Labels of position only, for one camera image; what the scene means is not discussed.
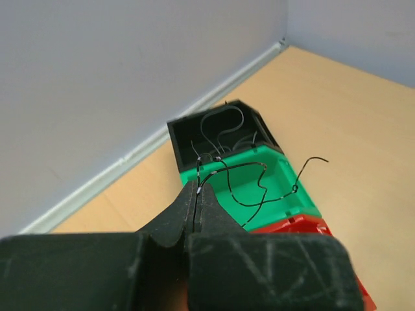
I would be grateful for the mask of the green plastic bin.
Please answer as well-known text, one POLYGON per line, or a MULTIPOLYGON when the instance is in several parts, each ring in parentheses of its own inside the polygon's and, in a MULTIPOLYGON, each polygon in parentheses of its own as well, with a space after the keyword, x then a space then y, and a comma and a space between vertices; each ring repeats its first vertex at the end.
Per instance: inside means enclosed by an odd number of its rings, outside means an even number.
POLYGON ((198 155, 196 167, 180 178, 209 183, 222 207, 247 231, 299 214, 321 215, 288 159, 267 146, 220 161, 198 155))

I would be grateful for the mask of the black plastic bin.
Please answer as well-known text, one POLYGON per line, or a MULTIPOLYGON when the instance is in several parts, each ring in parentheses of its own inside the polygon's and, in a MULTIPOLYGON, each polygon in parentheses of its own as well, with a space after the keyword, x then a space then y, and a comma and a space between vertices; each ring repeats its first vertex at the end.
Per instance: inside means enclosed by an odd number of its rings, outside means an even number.
POLYGON ((241 100, 167 123, 179 172, 194 169, 199 154, 230 157, 257 146, 282 149, 261 114, 241 100))

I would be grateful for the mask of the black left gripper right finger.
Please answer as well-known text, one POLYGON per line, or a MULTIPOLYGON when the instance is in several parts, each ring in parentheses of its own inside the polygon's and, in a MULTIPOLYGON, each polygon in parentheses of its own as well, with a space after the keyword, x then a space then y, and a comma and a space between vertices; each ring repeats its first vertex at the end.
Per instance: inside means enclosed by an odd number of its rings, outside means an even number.
POLYGON ((219 203, 209 183, 196 190, 196 232, 209 235, 246 233, 219 203))

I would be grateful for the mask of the red plastic bin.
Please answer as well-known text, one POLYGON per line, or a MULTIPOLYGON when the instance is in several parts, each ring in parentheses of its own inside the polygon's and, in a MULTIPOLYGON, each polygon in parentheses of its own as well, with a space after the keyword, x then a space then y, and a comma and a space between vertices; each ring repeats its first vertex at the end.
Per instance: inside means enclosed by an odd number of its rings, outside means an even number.
POLYGON ((319 216, 297 214, 250 230, 278 239, 293 258, 278 265, 279 310, 376 310, 345 247, 319 216))

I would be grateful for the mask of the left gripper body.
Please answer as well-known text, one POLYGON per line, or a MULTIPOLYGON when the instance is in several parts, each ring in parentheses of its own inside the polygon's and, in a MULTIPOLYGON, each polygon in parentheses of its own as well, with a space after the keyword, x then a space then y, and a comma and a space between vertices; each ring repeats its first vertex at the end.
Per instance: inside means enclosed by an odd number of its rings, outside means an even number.
POLYGON ((145 233, 1 240, 2 310, 279 310, 277 238, 192 234, 163 248, 145 233))

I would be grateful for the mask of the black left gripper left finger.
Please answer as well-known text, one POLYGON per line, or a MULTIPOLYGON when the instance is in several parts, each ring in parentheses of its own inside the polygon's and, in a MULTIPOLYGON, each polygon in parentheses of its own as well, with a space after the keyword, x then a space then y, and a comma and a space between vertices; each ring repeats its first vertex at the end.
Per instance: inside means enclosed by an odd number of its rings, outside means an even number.
POLYGON ((138 232, 146 232, 163 248, 187 249, 189 236, 194 231, 197 188, 197 183, 186 183, 176 199, 138 232))

